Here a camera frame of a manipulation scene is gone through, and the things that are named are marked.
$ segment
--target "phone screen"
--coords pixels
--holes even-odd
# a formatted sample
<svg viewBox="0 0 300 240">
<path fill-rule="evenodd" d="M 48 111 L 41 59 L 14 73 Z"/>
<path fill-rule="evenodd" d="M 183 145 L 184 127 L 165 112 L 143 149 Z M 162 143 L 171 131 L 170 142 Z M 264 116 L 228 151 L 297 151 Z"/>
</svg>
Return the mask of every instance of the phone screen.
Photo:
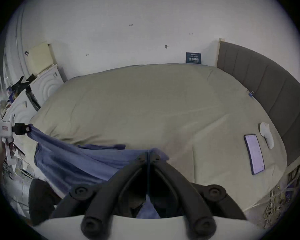
<svg viewBox="0 0 300 240">
<path fill-rule="evenodd" d="M 244 140 L 250 156 L 252 174 L 257 174 L 265 169 L 257 136 L 256 134 L 245 135 Z"/>
</svg>

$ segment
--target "white device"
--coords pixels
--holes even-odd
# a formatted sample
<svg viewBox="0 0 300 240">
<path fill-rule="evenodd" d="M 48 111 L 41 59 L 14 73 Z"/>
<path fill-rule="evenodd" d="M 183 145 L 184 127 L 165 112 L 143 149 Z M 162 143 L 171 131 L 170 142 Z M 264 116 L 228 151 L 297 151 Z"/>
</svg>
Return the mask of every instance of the white device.
<svg viewBox="0 0 300 240">
<path fill-rule="evenodd" d="M 265 165 L 256 134 L 245 135 L 244 141 L 246 142 L 249 153 L 252 174 L 257 174 L 263 171 L 265 169 Z"/>
<path fill-rule="evenodd" d="M 0 120 L 0 138 L 12 137 L 12 124 L 10 121 Z"/>
<path fill-rule="evenodd" d="M 6 146 L 7 164 L 13 166 L 17 164 L 16 156 L 11 156 L 9 143 L 13 142 L 12 126 L 14 114 L 10 115 L 9 121 L 0 120 L 0 138 Z"/>
</svg>

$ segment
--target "mattress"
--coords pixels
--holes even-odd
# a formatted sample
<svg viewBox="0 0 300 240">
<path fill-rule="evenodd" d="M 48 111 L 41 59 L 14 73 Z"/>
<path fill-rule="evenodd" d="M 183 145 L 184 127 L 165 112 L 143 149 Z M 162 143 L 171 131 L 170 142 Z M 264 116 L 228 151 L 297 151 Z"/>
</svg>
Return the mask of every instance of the mattress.
<svg viewBox="0 0 300 240">
<path fill-rule="evenodd" d="M 75 145 L 159 148 L 189 181 L 219 184 L 246 210 L 286 168 L 286 151 L 269 116 L 233 76 L 210 66 L 129 66 L 73 78 L 32 118 L 52 137 Z M 270 124 L 274 148 L 258 124 Z M 265 170 L 252 175 L 244 135 L 256 134 Z M 36 142 L 23 138 L 34 166 Z"/>
</svg>

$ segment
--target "blue cloth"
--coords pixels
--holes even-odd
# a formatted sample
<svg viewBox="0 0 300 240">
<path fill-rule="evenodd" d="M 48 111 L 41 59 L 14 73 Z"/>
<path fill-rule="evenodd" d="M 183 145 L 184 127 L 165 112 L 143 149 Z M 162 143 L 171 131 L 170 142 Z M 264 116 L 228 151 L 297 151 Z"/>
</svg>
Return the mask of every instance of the blue cloth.
<svg viewBox="0 0 300 240">
<path fill-rule="evenodd" d="M 118 170 L 144 152 L 154 151 L 161 159 L 168 156 L 157 148 L 152 150 L 125 149 L 125 145 L 75 146 L 48 136 L 30 125 L 28 137 L 38 142 L 35 165 L 64 194 L 75 184 L 96 184 L 109 180 Z M 159 218 L 150 199 L 141 208 L 138 218 Z"/>
</svg>

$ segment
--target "white panel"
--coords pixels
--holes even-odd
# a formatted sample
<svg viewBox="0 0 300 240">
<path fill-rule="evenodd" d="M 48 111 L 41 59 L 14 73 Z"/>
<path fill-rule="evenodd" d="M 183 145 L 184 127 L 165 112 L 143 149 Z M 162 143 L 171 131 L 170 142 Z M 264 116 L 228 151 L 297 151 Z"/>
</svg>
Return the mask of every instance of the white panel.
<svg viewBox="0 0 300 240">
<path fill-rule="evenodd" d="M 32 93 L 40 106 L 63 84 L 57 65 L 42 72 L 30 84 Z"/>
<path fill-rule="evenodd" d="M 26 56 L 30 74 L 37 75 L 53 64 L 52 56 L 47 42 L 32 47 Z"/>
<path fill-rule="evenodd" d="M 30 100 L 26 96 L 25 90 L 12 103 L 11 107 L 8 108 L 3 120 L 8 121 L 11 114 L 14 114 L 14 123 L 28 124 L 31 118 L 36 114 L 36 110 L 32 106 Z"/>
</svg>

